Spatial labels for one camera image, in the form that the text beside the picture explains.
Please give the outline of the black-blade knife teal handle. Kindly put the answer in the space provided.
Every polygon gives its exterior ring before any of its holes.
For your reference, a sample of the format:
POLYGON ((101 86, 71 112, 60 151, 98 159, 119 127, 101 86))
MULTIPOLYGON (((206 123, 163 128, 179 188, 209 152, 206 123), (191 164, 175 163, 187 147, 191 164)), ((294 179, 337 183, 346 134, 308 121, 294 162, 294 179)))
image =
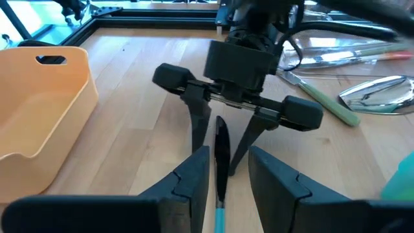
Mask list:
POLYGON ((215 140, 215 226, 214 233, 225 233, 225 197, 230 166, 230 137, 224 119, 216 116, 215 140))

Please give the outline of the steel scoop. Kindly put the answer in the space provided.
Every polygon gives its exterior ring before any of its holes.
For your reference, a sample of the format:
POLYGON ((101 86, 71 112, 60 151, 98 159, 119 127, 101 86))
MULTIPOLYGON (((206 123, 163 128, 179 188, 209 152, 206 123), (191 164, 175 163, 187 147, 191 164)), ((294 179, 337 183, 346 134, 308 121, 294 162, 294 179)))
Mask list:
POLYGON ((414 113, 414 77, 387 76, 364 82, 339 94, 352 111, 376 115, 414 113))

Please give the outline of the orange plastic bin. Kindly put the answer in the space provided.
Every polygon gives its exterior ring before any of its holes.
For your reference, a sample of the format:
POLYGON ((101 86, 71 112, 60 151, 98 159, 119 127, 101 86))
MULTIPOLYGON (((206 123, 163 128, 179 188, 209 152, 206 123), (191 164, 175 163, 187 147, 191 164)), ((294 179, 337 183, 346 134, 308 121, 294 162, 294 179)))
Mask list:
POLYGON ((85 49, 0 51, 0 204, 50 186, 97 102, 85 49))

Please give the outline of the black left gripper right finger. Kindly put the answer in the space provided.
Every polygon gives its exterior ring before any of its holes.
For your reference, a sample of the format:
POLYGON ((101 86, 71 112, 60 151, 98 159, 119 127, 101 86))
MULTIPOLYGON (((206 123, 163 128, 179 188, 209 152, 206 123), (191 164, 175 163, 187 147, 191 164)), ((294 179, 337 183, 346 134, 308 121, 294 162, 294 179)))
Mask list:
POLYGON ((257 146, 248 170, 264 233, 414 233, 414 202, 349 199, 257 146))

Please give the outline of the knife with pale green handle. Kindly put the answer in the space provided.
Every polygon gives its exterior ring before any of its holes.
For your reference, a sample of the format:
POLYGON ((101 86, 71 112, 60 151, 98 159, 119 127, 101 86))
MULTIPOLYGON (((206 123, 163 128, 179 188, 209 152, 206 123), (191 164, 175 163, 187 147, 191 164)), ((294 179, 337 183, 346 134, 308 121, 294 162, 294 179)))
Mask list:
POLYGON ((319 102, 323 107, 329 110, 348 126, 356 127, 360 124, 360 119, 351 110, 340 105, 338 102, 334 101, 314 86, 302 80, 293 72, 278 69, 277 75, 285 81, 291 83, 292 85, 298 86, 300 89, 305 91, 309 96, 313 97, 313 99, 319 102))

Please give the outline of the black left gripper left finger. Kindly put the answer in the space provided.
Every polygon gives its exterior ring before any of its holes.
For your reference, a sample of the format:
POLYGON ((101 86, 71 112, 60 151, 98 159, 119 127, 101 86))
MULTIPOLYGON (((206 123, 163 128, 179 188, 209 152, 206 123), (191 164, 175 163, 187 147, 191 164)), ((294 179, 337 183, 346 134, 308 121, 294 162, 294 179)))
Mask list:
POLYGON ((34 195, 10 203, 4 233, 201 233, 210 149, 200 147, 139 195, 34 195))

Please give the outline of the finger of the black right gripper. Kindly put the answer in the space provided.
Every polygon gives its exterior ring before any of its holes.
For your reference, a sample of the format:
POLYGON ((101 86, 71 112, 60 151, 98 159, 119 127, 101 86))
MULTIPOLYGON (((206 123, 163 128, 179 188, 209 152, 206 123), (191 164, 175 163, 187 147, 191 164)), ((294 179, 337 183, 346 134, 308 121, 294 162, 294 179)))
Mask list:
POLYGON ((280 113, 277 111, 264 108, 257 108, 254 111, 230 162, 229 176, 235 174, 241 159, 262 132, 274 130, 279 126, 280 118, 280 113))
POLYGON ((204 143, 211 116, 210 93, 205 85, 189 83, 180 99, 188 106, 191 118, 191 148, 197 151, 204 143))

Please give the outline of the black metal table frame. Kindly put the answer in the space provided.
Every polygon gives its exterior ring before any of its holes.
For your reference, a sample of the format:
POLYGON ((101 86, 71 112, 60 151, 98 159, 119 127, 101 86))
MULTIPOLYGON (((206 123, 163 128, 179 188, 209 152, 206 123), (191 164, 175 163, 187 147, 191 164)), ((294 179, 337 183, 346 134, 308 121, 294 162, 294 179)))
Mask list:
POLYGON ((229 30, 224 10, 125 9, 105 6, 65 38, 61 46, 79 46, 99 28, 155 28, 184 30, 229 30))

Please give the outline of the black clamp knob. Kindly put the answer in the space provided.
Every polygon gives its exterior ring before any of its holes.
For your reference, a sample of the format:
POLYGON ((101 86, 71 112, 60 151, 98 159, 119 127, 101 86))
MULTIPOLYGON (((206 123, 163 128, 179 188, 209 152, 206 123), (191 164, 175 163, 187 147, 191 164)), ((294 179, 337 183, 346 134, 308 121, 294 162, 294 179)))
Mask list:
POLYGON ((23 40, 19 42, 17 46, 18 47, 53 47, 54 44, 43 42, 43 41, 27 39, 27 40, 23 40))

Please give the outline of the knife with orange handle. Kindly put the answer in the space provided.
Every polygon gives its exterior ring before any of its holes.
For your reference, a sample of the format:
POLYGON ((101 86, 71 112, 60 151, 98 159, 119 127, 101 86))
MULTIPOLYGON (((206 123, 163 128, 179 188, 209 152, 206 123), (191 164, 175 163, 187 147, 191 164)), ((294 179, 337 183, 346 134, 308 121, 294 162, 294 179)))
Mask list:
POLYGON ((406 60, 412 57, 414 54, 407 50, 368 55, 351 51, 335 52, 313 58, 303 58, 300 69, 323 69, 377 60, 406 60))

